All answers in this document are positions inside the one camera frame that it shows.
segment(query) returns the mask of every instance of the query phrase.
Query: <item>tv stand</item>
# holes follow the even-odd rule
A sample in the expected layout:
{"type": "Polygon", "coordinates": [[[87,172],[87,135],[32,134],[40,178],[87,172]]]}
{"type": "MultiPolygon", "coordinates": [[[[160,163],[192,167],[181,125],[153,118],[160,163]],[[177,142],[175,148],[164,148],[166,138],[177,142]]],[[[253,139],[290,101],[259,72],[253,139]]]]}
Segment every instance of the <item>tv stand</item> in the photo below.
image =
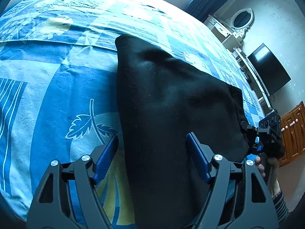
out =
{"type": "Polygon", "coordinates": [[[239,65],[241,66],[242,69],[246,68],[248,70],[248,73],[250,73],[250,75],[252,76],[251,79],[253,79],[257,83],[257,86],[262,94],[262,97],[258,99],[258,102],[260,103],[260,105],[263,106],[266,104],[268,106],[268,109],[272,110],[272,106],[271,106],[268,96],[267,96],[268,93],[266,91],[266,87],[263,87],[264,84],[263,84],[262,80],[260,79],[260,76],[256,73],[256,70],[252,66],[249,59],[246,57],[246,55],[243,53],[243,51],[239,47],[238,48],[234,47],[234,52],[232,53],[232,55],[237,60],[238,63],[240,63],[240,62],[244,63],[243,66],[240,64],[239,65]]]}

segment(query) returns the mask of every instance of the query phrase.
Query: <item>striped sleeve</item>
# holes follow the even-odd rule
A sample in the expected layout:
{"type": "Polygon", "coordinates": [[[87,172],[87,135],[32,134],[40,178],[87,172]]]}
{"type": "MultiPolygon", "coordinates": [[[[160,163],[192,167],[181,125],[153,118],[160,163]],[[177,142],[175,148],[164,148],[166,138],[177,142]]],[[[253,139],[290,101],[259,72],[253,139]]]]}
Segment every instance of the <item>striped sleeve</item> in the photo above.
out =
{"type": "Polygon", "coordinates": [[[284,195],[282,190],[280,191],[279,194],[277,194],[274,198],[273,198],[273,203],[276,209],[276,213],[278,215],[278,219],[279,219],[279,224],[280,226],[283,224],[284,220],[288,218],[289,216],[289,212],[286,206],[286,203],[284,201],[284,195]]]}

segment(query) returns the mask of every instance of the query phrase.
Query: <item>television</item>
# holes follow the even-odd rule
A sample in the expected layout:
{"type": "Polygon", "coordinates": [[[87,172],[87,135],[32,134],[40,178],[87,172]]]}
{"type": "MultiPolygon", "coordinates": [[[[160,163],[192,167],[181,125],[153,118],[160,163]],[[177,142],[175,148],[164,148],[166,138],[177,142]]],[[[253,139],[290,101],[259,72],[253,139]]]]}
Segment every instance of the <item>television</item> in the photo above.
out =
{"type": "Polygon", "coordinates": [[[279,60],[265,44],[250,54],[248,59],[269,95],[274,94],[291,80],[279,60]]]}

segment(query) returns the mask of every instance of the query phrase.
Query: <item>oval mirror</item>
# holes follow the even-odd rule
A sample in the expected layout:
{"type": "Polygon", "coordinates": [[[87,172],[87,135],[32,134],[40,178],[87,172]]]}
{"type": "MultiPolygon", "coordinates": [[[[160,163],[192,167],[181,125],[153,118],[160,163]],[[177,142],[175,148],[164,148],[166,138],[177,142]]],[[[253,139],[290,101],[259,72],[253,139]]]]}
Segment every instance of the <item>oval mirror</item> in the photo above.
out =
{"type": "Polygon", "coordinates": [[[251,19],[251,14],[248,11],[243,11],[233,21],[233,26],[235,28],[240,28],[246,25],[251,19]]]}

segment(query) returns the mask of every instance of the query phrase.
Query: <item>bedspread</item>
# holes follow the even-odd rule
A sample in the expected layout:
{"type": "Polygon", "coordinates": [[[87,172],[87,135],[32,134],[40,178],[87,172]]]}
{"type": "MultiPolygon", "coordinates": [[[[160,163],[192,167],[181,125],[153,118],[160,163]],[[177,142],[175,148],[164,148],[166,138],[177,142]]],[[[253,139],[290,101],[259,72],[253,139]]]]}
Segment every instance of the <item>bedspread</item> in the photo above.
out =
{"type": "Polygon", "coordinates": [[[0,191],[22,219],[52,160],[75,161],[115,132],[119,149],[96,189],[114,228],[135,227],[116,104],[114,40],[123,33],[239,87],[249,123],[263,118],[231,53],[165,1],[22,0],[0,18],[0,191]]]}

